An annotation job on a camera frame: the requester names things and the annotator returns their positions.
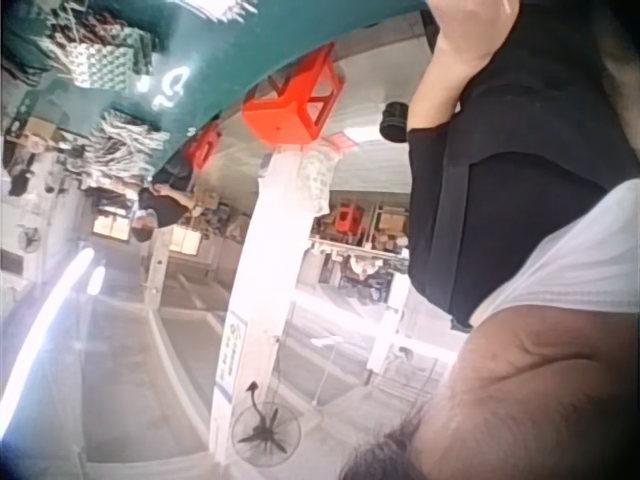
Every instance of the black speaker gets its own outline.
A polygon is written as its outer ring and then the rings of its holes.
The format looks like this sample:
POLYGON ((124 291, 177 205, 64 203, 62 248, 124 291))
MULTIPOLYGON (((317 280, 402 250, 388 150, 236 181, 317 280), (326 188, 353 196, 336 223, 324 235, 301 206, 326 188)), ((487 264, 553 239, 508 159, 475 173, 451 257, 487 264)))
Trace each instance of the black speaker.
POLYGON ((388 103, 382 112, 380 135, 391 143, 406 143, 409 105, 403 102, 388 103))

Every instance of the orange plastic stool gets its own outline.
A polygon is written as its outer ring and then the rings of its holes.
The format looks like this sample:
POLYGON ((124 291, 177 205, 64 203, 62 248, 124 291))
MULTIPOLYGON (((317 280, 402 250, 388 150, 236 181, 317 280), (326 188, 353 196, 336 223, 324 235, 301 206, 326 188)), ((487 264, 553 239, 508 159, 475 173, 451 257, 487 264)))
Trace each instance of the orange plastic stool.
POLYGON ((332 51, 333 44, 328 44, 302 58, 282 86, 268 77, 275 98, 256 98, 257 86, 249 91, 242 117, 260 140, 273 146, 308 145, 320 137, 344 86, 344 78, 338 76, 333 67, 332 51), (331 91, 314 95, 321 82, 326 82, 331 91), (308 111, 312 104, 320 104, 315 119, 308 111))
POLYGON ((338 209, 333 228, 338 233, 356 235, 360 231, 363 216, 362 208, 353 205, 342 205, 338 209))
POLYGON ((216 145, 218 145, 220 137, 220 132, 218 132, 218 121, 214 120, 200 130, 193 140, 185 145, 184 154, 189 159, 196 172, 202 171, 211 157, 211 152, 213 152, 216 145))

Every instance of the column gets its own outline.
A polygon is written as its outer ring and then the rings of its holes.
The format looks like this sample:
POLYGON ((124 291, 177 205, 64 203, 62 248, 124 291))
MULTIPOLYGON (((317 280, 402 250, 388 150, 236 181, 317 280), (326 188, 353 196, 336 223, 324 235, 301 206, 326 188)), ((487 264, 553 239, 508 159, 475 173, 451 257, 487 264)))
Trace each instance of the column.
POLYGON ((162 287, 167 274, 167 264, 169 263, 169 247, 173 239, 173 227, 156 230, 153 235, 153 251, 151 262, 149 263, 149 275, 145 289, 145 300, 147 307, 151 309, 160 308, 162 300, 162 287))
POLYGON ((222 464, 228 458, 233 415, 250 405, 247 387, 258 383, 258 401, 268 390, 313 219, 319 213, 317 189, 309 180, 324 173, 328 192, 337 159, 338 153, 323 145, 282 147, 260 179, 225 319, 213 392, 209 449, 222 464), (309 166, 318 170, 309 171, 309 166))

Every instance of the wall fan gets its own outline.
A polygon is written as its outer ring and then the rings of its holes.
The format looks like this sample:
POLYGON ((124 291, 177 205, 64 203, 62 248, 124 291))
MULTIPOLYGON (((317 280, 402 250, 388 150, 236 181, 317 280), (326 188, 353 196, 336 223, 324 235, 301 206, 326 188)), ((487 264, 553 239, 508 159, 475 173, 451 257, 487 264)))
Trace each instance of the wall fan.
POLYGON ((24 253, 37 252, 42 243, 40 231, 37 228, 25 227, 18 234, 18 245, 24 253))
POLYGON ((245 462, 258 468, 275 467, 289 460, 300 445, 300 422, 285 405, 256 403, 256 390, 256 382, 247 388, 251 406, 236 418, 231 441, 233 449, 245 462))

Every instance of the dark hair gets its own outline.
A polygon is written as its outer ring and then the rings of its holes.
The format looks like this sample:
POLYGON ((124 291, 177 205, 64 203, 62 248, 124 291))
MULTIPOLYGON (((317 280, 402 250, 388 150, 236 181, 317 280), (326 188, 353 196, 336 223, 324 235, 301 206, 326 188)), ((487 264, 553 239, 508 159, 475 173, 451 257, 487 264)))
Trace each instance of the dark hair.
POLYGON ((410 458, 410 446, 420 426, 420 413, 357 451, 340 473, 340 480, 427 480, 410 458))
POLYGON ((151 240, 154 231, 155 228, 149 226, 131 227, 131 234, 133 235, 133 238, 135 238, 140 243, 145 243, 151 240))
POLYGON ((29 170, 21 170, 20 173, 11 177, 10 197, 21 197, 27 192, 29 187, 29 170))

